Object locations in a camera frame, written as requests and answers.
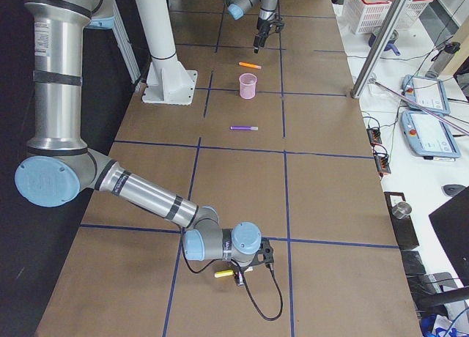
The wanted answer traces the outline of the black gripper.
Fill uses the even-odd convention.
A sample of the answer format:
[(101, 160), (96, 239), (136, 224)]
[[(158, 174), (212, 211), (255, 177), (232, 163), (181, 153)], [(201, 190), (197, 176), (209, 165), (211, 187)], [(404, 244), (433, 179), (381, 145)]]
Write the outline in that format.
[(260, 48), (264, 48), (265, 46), (265, 39), (268, 38), (270, 35), (270, 29), (272, 27), (272, 20), (271, 19), (257, 19), (256, 29), (257, 34), (254, 38), (254, 53), (259, 53)]
[(252, 272), (254, 269), (252, 266), (242, 267), (238, 261), (235, 259), (231, 259), (230, 263), (233, 266), (235, 281), (238, 286), (244, 286), (245, 280), (244, 275), (245, 272)]

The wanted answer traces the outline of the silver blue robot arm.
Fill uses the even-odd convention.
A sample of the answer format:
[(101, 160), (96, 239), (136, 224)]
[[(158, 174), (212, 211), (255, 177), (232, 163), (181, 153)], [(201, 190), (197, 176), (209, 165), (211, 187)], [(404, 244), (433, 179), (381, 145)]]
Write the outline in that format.
[(264, 48), (270, 30), (274, 27), (274, 33), (278, 34), (284, 28), (284, 22), (277, 13), (278, 0), (222, 0), (228, 13), (235, 19), (242, 18), (247, 11), (259, 5), (259, 16), (256, 23), (257, 34), (254, 37), (254, 53), (259, 53)]
[(58, 207), (86, 188), (112, 193), (180, 228), (186, 261), (232, 264), (244, 273), (259, 264), (259, 228), (243, 222), (223, 229), (217, 212), (140, 176), (81, 138), (84, 29), (114, 19), (113, 0), (24, 0), (34, 16), (35, 134), (15, 172), (19, 193), (41, 207)]

